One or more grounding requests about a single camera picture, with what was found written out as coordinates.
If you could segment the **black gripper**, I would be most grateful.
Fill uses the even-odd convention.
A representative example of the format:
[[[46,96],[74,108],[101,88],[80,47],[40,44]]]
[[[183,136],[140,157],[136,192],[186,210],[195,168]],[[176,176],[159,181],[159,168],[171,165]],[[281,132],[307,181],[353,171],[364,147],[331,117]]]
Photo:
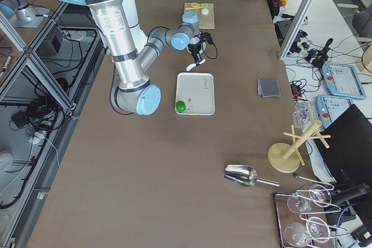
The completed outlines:
[[[200,42],[196,43],[196,44],[188,44],[187,46],[190,54],[192,55],[192,57],[194,58],[195,60],[195,64],[198,66],[200,65],[201,63],[201,55],[200,55],[200,51],[202,49],[202,44]]]

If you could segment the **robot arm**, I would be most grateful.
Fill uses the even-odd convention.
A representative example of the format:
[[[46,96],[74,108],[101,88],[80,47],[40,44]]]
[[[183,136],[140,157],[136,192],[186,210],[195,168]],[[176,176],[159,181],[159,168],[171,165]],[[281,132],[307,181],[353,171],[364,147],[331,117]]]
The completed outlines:
[[[42,22],[36,14],[38,8],[32,7],[28,0],[1,0],[1,13],[13,27],[36,28]]]
[[[142,50],[138,50],[134,38],[142,31],[131,26],[138,24],[135,0],[58,0],[89,7],[95,24],[112,56],[112,62],[119,74],[113,81],[110,98],[117,109],[139,115],[150,115],[159,107],[160,88],[151,83],[146,70],[160,56],[165,46],[179,51],[188,48],[195,65],[205,60],[200,57],[201,32],[195,12],[185,12],[182,23],[175,30],[154,29]]]

